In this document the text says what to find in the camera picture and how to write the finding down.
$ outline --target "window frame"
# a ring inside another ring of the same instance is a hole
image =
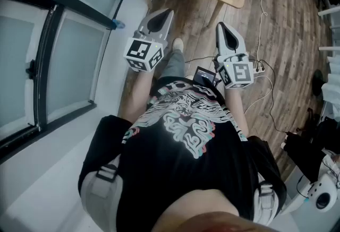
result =
[[[0,164],[11,158],[14,154],[26,148],[35,141],[41,139],[64,124],[76,119],[86,112],[94,109],[95,86],[98,80],[100,63],[104,55],[106,41],[103,39],[95,73],[92,81],[92,88],[88,105],[82,106],[66,115],[49,122],[47,118],[47,82],[50,59],[57,37],[58,28],[62,22],[65,9],[70,9],[85,18],[96,22],[106,28],[108,32],[116,29],[115,23],[110,18],[96,11],[80,0],[13,0],[28,5],[33,5],[48,10],[37,50],[36,59],[26,69],[30,79],[33,80],[33,113],[35,125],[28,126],[0,141]],[[109,33],[104,33],[103,38],[108,39]]]

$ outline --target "black t-shirt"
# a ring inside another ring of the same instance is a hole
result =
[[[117,231],[150,231],[167,207],[193,190],[220,190],[241,217],[252,220],[259,170],[249,143],[216,89],[162,78],[151,89],[147,111],[133,125],[114,116],[102,119],[78,187],[87,173],[121,153]],[[269,159],[262,166],[279,186],[273,156],[259,148],[255,158]]]

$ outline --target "backpack strap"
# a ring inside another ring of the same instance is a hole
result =
[[[259,187],[254,193],[254,222],[269,225],[278,210],[278,196],[273,185],[258,173]]]

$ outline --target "shoulder strap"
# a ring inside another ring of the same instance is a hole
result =
[[[260,173],[259,188],[254,193],[254,222],[269,225],[278,210],[278,196],[273,190],[273,185],[266,181]]]
[[[116,216],[123,180],[116,174],[120,155],[84,179],[80,197],[85,211],[105,232],[116,232]]]

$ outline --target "black cable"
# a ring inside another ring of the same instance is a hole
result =
[[[259,63],[261,63],[261,68],[263,68],[263,70],[264,70],[264,64],[261,62],[261,61],[258,61],[258,60],[256,60],[256,59],[249,59],[250,61],[256,61],[257,62],[257,65],[256,65],[256,68],[259,68]]]
[[[219,80],[216,81],[216,83],[215,83],[215,88],[216,89],[217,89],[218,84],[220,84],[221,82],[222,82],[222,79],[219,79]]]
[[[301,182],[301,179],[303,178],[303,176],[304,176],[304,175],[302,175],[302,176],[300,177],[299,181],[297,182],[297,184],[296,184],[296,190],[297,190],[297,192],[298,192],[301,196],[303,196],[303,197],[305,197],[305,198],[308,198],[307,196],[304,196],[304,195],[299,191],[299,189],[298,189],[298,185],[299,185],[299,183]]]
[[[200,57],[200,58],[194,58],[192,60],[185,61],[184,63],[192,62],[194,60],[199,60],[199,59],[205,59],[205,58],[210,58],[210,57],[215,57],[215,56],[205,56],[205,57]]]
[[[340,187],[338,186],[338,183],[339,183],[339,175],[336,174],[336,172],[330,168],[326,163],[324,163],[324,161],[322,161],[322,163],[330,170],[330,172],[336,177],[336,183],[335,183],[335,187],[337,189],[339,189]]]
[[[200,57],[200,58],[194,58],[194,59],[191,59],[191,60],[185,61],[184,63],[192,62],[192,61],[194,61],[194,60],[206,59],[206,58],[210,58],[210,57],[215,57],[215,56],[205,56],[205,57]]]
[[[273,101],[273,105],[272,105],[271,108],[270,108],[269,114],[270,114],[270,116],[271,116],[271,119],[273,120],[275,130],[278,131],[278,132],[281,132],[281,133],[287,133],[287,132],[285,132],[285,131],[279,130],[279,129],[276,127],[274,117],[273,117],[272,114],[271,114],[271,111],[272,111],[272,109],[274,108],[274,87],[275,87],[275,83],[276,83],[276,74],[275,74],[275,71],[274,71],[274,69],[268,64],[268,62],[265,61],[264,59],[260,59],[259,62],[262,63],[262,61],[263,61],[264,63],[266,63],[266,64],[268,65],[268,67],[270,67],[271,70],[272,70],[273,73],[274,73],[273,89],[271,90],[271,99],[272,99],[272,101]]]

